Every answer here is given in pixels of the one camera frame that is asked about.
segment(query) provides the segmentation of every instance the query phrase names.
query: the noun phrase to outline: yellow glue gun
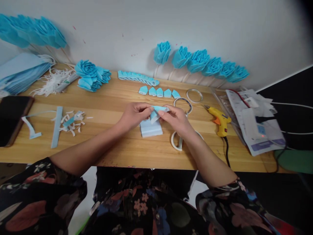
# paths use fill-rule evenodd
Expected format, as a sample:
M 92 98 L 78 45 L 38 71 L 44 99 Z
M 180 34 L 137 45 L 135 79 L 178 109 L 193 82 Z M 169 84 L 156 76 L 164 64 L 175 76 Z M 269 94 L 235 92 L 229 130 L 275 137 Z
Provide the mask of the yellow glue gun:
M 231 118 L 227 117 L 224 113 L 216 108 L 204 105 L 204 107 L 212 114 L 216 119 L 213 121 L 219 125 L 217 135 L 220 137 L 227 136 L 227 123 L 231 122 Z

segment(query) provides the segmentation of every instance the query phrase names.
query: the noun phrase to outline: red wire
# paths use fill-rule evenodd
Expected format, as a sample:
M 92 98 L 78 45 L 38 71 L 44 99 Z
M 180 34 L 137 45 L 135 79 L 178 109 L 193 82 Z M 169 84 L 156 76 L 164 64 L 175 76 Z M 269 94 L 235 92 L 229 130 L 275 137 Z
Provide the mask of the red wire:
M 248 108 L 250 108 L 250 106 L 248 105 L 248 103 L 242 98 L 242 96 L 238 93 L 238 91 L 235 91 L 235 90 L 233 90 L 233 89 L 227 89 L 227 90 L 231 90 L 231 91 L 235 92 L 235 93 L 240 97 L 240 99 L 244 102 L 244 104 L 245 104 Z

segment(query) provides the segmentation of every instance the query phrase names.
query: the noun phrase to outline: blue paper bundle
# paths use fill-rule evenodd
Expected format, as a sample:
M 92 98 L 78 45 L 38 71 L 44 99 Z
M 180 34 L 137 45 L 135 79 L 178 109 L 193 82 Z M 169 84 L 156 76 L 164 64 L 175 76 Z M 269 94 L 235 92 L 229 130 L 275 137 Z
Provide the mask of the blue paper bundle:
M 1 14 L 0 38 L 21 48 L 36 44 L 58 49 L 67 44 L 62 33 L 48 19 L 41 17 L 33 20 L 23 15 L 8 17 Z
M 186 64 L 188 64 L 190 59 L 191 59 L 191 53 L 188 52 L 187 47 L 183 48 L 181 46 L 179 50 L 175 53 L 173 60 L 172 60 L 172 64 L 175 69 L 181 69 Z
M 152 77 L 148 77 L 146 75 L 142 75 L 140 73 L 124 72 L 124 71 L 118 71 L 117 73 L 118 73 L 118 79 L 120 80 L 138 81 L 138 82 L 145 83 L 149 86 L 157 86 L 160 84 L 158 80 L 155 80 Z
M 171 51 L 171 45 L 169 41 L 161 42 L 157 45 L 156 49 L 154 50 L 154 57 L 153 60 L 158 64 L 164 65 L 167 60 L 169 59 Z
M 102 86 L 102 83 L 108 83 L 110 71 L 102 67 L 95 66 L 89 60 L 81 60 L 75 66 L 75 71 L 82 78 L 78 80 L 78 86 L 90 92 L 96 92 Z
M 221 57 L 213 59 L 210 59 L 208 64 L 205 66 L 205 68 L 202 70 L 203 76 L 212 76 L 218 72 L 220 72 L 223 68 L 223 62 L 221 61 Z
M 236 83 L 249 76 L 248 71 L 244 67 L 237 66 L 231 76 L 227 78 L 228 82 Z
M 49 58 L 31 53 L 21 53 L 0 66 L 0 93 L 2 96 L 18 95 L 26 91 L 54 65 Z
M 204 69 L 210 60 L 210 55 L 206 49 L 203 51 L 196 51 L 192 54 L 189 63 L 187 64 L 187 69 L 190 73 L 200 72 Z
M 215 78 L 226 79 L 235 71 L 235 66 L 236 63 L 230 61 L 224 63 L 222 70 L 215 75 Z

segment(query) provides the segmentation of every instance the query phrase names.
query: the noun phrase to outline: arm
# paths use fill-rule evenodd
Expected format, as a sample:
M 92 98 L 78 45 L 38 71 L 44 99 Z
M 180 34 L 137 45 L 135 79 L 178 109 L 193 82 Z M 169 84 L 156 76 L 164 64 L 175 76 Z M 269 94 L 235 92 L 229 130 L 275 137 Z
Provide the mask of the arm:
M 220 187 L 235 181 L 237 175 L 213 153 L 196 133 L 184 111 L 168 104 L 165 107 L 168 107 L 170 112 L 159 111 L 159 115 L 183 138 L 205 182 L 209 186 Z
M 83 175 L 123 135 L 149 117 L 153 111 L 148 103 L 129 103 L 121 119 L 111 128 L 85 142 L 74 145 L 50 157 L 64 171 Z

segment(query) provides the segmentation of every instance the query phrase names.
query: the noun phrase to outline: woman's right hand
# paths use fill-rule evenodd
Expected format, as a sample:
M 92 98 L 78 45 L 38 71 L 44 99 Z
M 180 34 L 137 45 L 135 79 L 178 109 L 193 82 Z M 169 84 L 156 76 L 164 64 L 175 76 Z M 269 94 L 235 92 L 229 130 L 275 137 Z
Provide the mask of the woman's right hand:
M 189 123 L 185 112 L 181 108 L 169 104 L 163 105 L 163 107 L 169 108 L 170 111 L 164 112 L 160 110 L 158 114 L 173 127 L 180 137 L 186 138 L 189 134 L 195 131 Z

